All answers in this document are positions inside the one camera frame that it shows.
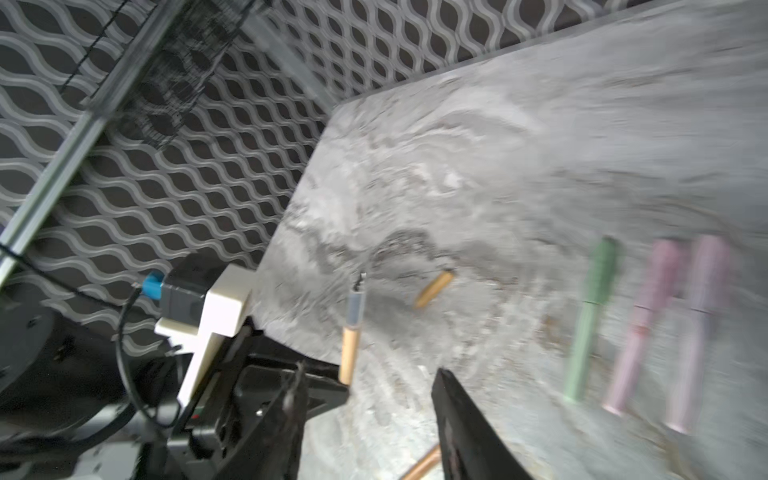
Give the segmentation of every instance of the cylindrical object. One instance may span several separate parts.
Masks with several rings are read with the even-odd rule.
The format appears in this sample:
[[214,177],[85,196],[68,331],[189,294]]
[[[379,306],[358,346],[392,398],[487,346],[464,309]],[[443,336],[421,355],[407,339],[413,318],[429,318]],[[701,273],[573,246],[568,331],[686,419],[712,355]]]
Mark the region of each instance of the cylindrical object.
[[427,306],[433,298],[440,293],[440,290],[444,289],[453,280],[453,273],[443,270],[437,278],[435,278],[427,287],[422,290],[419,296],[416,298],[415,308],[423,308]]
[[346,325],[341,345],[341,365],[339,381],[344,385],[352,384],[352,375],[357,362],[357,347],[360,343],[360,323],[366,309],[365,272],[361,272],[347,296]]
[[344,327],[341,345],[341,365],[339,365],[339,381],[344,385],[352,385],[352,375],[355,372],[359,343],[360,330]]
[[54,435],[122,397],[112,342],[52,309],[18,306],[0,322],[0,422]]
[[435,465],[440,463],[441,458],[440,444],[438,443],[432,447],[426,455],[421,457],[421,459],[415,463],[411,469],[400,478],[400,480],[420,480],[421,478],[424,478]]
[[646,280],[632,311],[627,344],[614,366],[611,385],[603,404],[607,411],[620,415],[624,404],[632,395],[640,361],[654,319],[672,295],[677,270],[680,266],[680,248],[674,240],[657,240],[650,255]]
[[690,271],[690,315],[680,331],[677,380],[667,400],[665,423],[680,433],[690,433],[698,414],[707,340],[712,315],[724,300],[728,263],[725,240],[713,235],[699,239]]
[[592,254],[587,294],[576,325],[563,392],[564,397],[572,402],[577,402],[584,395],[589,356],[592,353],[592,339],[598,326],[602,306],[611,296],[617,257],[618,244],[610,237],[603,237]]

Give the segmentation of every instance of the patterned wallpaper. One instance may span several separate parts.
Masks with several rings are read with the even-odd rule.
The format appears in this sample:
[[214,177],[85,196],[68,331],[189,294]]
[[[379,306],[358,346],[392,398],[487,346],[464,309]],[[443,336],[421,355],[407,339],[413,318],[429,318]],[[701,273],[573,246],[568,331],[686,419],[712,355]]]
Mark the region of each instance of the patterned wallpaper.
[[[77,3],[34,1],[40,11],[50,12]],[[117,3],[83,0],[78,5],[89,5],[88,11],[99,7],[106,12]],[[58,73],[53,61],[38,55],[33,47],[18,47],[21,42],[6,40],[25,37],[23,45],[45,45],[27,31],[33,31],[33,21],[16,15],[29,9],[27,2],[13,0],[11,4],[0,2],[0,12],[15,19],[15,23],[3,24],[12,28],[0,27],[0,45],[13,45],[8,49],[12,55],[0,55],[0,91],[5,101],[0,108],[14,130],[0,136],[0,141],[16,141],[21,153],[5,149],[14,157],[3,159],[0,173],[0,199],[9,211],[21,203],[37,174],[29,174],[28,187],[12,196],[8,191],[14,188],[13,180],[7,181],[7,173],[20,177],[28,170],[24,164],[49,161],[79,114],[79,109],[69,107],[56,92],[54,85],[60,84],[65,74]],[[87,16],[75,10],[69,18],[73,25],[81,21],[79,15]],[[59,15],[48,18],[55,23],[53,18]],[[67,22],[62,24],[72,31],[59,35],[80,38],[74,31],[81,35],[81,43],[89,45],[92,41],[92,35],[83,35]],[[33,65],[29,67],[31,73],[25,74],[8,61],[19,56]],[[71,65],[60,68],[68,74],[66,67]],[[48,77],[40,72],[47,72]],[[30,78],[37,81],[37,96],[15,90],[15,84]],[[93,84],[84,79],[77,85],[90,88]],[[63,112],[61,118],[51,111]],[[131,140],[114,127],[108,129],[40,229],[28,255],[43,270],[115,303],[127,297],[131,282],[142,274],[155,269],[167,273],[174,261],[190,251],[255,268],[325,127],[324,121],[325,114],[299,86],[241,35],[222,57],[180,134],[162,151]],[[24,122],[57,125],[58,142],[42,148],[39,144],[44,138],[35,132],[27,135],[29,141],[19,141],[18,131],[29,129]],[[8,281],[4,292],[13,302],[43,302],[104,334],[111,334],[117,324],[116,312],[71,298],[23,271]],[[146,298],[138,305],[151,316],[159,314]],[[131,319],[128,352],[142,354],[157,346],[151,333],[153,325],[146,316]]]
[[0,2],[0,229],[22,204],[154,7],[127,3],[64,94],[58,92],[121,0]]
[[341,98],[648,0],[274,0],[269,18]]

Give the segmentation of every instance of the marble table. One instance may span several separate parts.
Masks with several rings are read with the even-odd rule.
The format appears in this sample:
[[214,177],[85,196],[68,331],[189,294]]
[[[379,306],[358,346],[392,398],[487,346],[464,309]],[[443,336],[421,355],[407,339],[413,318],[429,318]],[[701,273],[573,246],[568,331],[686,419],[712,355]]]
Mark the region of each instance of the marble table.
[[[301,478],[398,478],[437,439],[440,366],[536,478],[765,478],[766,25],[765,2],[662,2],[338,108],[258,271],[258,323],[338,362],[368,269],[353,394],[308,422]],[[662,424],[684,286],[626,415],[600,404],[654,238],[705,232],[735,269],[684,437]],[[564,366],[604,234],[624,254],[572,405]],[[415,311],[443,268],[457,277]]]

